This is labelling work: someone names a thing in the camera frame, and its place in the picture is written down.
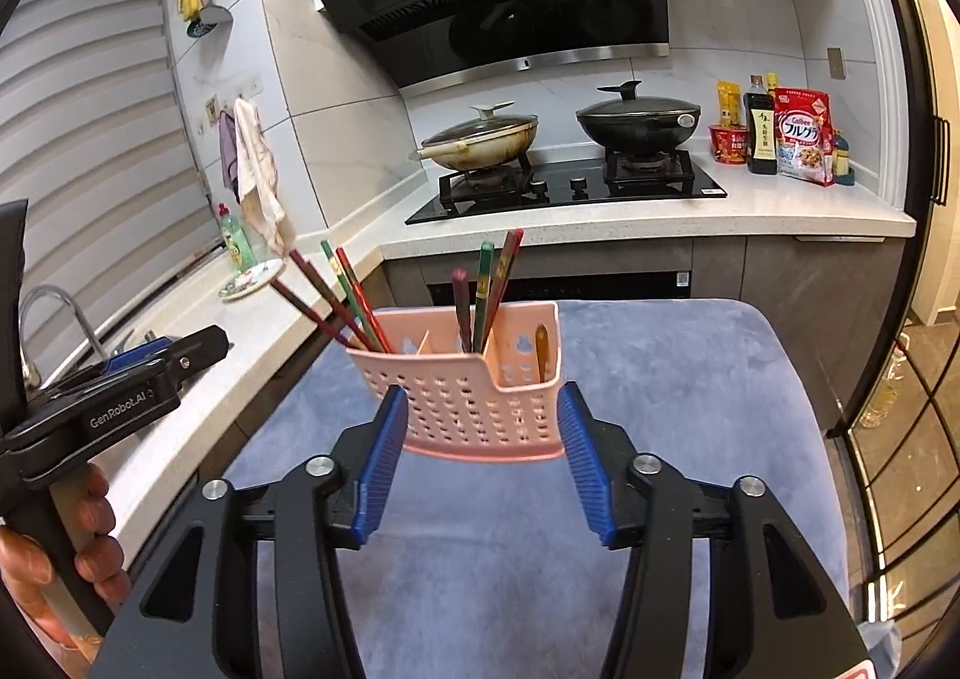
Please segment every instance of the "gray velvet tablecloth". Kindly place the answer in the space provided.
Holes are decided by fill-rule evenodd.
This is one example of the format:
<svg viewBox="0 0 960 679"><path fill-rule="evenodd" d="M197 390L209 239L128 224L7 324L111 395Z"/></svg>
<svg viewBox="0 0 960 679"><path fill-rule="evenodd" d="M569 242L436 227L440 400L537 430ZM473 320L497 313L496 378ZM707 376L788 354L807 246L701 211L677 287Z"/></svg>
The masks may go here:
<svg viewBox="0 0 960 679"><path fill-rule="evenodd" d="M846 537L800 379L767 321L729 300L560 302L565 378L596 418L688 478L763 478L846 599ZM376 401L330 345L227 471L236 487L329 452ZM685 677L702 675L707 546L696 542ZM627 552L587 530L568 463L404 452L379 532L340 552L370 679L595 679Z"/></svg>

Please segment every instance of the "utensil holder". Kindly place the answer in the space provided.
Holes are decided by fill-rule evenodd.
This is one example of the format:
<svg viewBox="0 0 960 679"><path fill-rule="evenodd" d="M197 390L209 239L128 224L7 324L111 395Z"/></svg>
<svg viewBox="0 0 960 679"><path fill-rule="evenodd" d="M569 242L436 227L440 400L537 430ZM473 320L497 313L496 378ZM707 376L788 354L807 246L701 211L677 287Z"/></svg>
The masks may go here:
<svg viewBox="0 0 960 679"><path fill-rule="evenodd" d="M401 354L347 349L370 391L407 393L404 447L461 462L531 462L563 455L557 426L560 317L555 302L501 305L482 354L464 354L453 308L379 311ZM536 328L546 327L544 383L536 368Z"/></svg>

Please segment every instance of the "window blind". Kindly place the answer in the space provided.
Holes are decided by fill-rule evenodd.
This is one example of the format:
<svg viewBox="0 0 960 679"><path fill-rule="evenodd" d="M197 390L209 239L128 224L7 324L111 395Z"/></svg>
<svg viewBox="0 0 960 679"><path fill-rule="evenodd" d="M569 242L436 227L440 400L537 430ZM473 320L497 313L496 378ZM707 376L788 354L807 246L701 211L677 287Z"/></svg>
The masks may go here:
<svg viewBox="0 0 960 679"><path fill-rule="evenodd" d="M0 201L30 201L23 294L61 286L94 327L218 239L161 5L22 0L0 34ZM56 300L32 307L24 348L44 378L84 342Z"/></svg>

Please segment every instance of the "faucet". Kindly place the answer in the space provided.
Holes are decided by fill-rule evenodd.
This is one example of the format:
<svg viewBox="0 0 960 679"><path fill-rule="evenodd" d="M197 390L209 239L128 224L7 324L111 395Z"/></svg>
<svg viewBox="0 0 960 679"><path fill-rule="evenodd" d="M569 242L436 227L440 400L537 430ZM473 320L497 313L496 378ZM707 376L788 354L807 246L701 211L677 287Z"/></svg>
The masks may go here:
<svg viewBox="0 0 960 679"><path fill-rule="evenodd" d="M101 345L99 338L97 338L97 333L94 332L93 327L86 318L86 314L83 312L83 309L80 308L80 305L78 305L77 300L74 300L69 292L62 290L59 286L54 286L53 284L49 283L40 284L40 286L35 286L29 292L27 292L26 297L23 298L23 301L20 304L20 363L23 369L23 383L27 388L40 388L40 384L42 383L40 370L37 368L36 364L27 358L27 354L23 349L23 321L27 318L27 311L30 310L31 306L37 300L39 300L40 297L56 297L60 302L66 305L76 317L78 324L80 324L80 328L83 329L86 339L89 340L90 345L97 353L97 356L104 360L104 362L109 359L107 351L104 350L104 347Z"/></svg>

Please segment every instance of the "plate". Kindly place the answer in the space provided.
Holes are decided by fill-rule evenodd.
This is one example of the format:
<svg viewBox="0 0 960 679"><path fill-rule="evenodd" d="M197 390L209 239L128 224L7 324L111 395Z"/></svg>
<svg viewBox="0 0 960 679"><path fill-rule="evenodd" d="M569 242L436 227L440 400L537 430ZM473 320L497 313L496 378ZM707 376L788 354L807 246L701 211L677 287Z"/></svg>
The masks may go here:
<svg viewBox="0 0 960 679"><path fill-rule="evenodd" d="M240 297L246 297L262 289L270 283L272 279L279 276L282 271L282 259L271 259L267 262L261 262L249 270L239 273L238 276L230 278L218 292L218 297L224 300L224 302L240 300Z"/></svg>

